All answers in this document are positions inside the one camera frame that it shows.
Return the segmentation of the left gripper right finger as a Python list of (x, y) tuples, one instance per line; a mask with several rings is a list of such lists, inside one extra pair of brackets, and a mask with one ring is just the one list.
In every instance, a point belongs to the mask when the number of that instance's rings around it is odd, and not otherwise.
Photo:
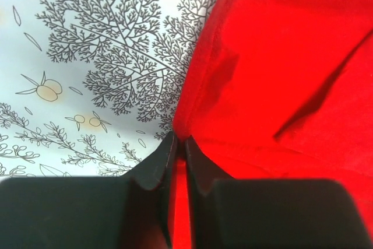
[(347, 191), (326, 179), (235, 179), (185, 142), (193, 248), (371, 248)]

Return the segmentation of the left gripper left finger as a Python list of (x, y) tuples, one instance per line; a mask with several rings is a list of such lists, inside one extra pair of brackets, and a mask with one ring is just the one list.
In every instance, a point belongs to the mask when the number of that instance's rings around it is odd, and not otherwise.
[(118, 177), (1, 182), (2, 248), (171, 248), (173, 132)]

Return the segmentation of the red t shirt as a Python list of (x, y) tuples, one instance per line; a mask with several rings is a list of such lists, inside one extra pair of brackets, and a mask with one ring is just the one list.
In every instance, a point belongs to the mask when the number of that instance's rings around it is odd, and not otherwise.
[(372, 0), (217, 0), (173, 128), (175, 248), (193, 248), (185, 142), (235, 179), (326, 179), (372, 241)]

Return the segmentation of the floral tablecloth mat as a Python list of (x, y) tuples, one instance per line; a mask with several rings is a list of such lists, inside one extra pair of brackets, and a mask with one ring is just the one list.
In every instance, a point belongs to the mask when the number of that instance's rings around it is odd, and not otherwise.
[(217, 0), (1, 0), (1, 179), (120, 176), (172, 127)]

